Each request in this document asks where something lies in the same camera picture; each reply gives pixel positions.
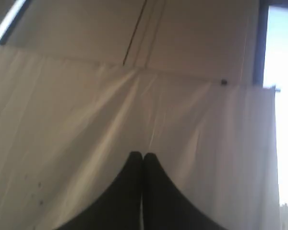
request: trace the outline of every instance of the sky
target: sky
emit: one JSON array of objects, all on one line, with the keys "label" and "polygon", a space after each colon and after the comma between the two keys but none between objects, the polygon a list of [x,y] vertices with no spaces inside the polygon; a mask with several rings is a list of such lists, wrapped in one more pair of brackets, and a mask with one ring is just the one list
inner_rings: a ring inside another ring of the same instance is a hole
[{"label": "sky", "polygon": [[276,85],[276,145],[280,204],[288,204],[288,9],[269,8],[264,87]]}]

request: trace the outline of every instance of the curtain fold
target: curtain fold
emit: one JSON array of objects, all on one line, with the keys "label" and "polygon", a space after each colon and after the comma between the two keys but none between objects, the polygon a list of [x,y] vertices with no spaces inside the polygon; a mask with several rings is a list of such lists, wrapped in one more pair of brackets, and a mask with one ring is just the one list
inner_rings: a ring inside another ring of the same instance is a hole
[{"label": "curtain fold", "polygon": [[133,150],[224,228],[279,230],[274,116],[273,90],[0,47],[0,230],[67,222]]}]

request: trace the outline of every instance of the white curtain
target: white curtain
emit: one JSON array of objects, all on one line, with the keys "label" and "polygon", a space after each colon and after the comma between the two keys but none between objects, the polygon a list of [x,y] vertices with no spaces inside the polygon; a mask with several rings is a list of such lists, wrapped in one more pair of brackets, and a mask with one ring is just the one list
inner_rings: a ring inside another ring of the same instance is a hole
[{"label": "white curtain", "polygon": [[228,230],[279,230],[273,90],[0,47],[0,230],[68,221],[132,150]]}]

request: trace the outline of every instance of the white fabric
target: white fabric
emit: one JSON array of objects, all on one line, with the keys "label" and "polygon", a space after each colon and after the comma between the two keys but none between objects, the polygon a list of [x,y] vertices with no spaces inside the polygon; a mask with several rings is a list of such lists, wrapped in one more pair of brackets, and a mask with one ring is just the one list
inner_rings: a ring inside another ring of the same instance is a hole
[{"label": "white fabric", "polygon": [[130,151],[229,230],[279,230],[274,92],[0,47],[0,230],[54,229]]}]

